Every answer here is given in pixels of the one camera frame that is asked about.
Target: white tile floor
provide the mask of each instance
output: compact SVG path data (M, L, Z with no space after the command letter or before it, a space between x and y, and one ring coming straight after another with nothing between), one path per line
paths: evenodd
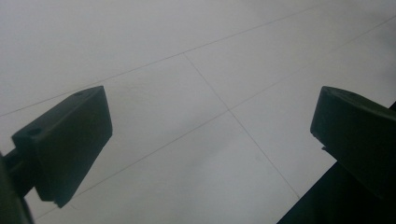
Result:
M396 100L396 1L3 1L0 149L104 85L114 134L36 223L276 223L333 164L321 86Z

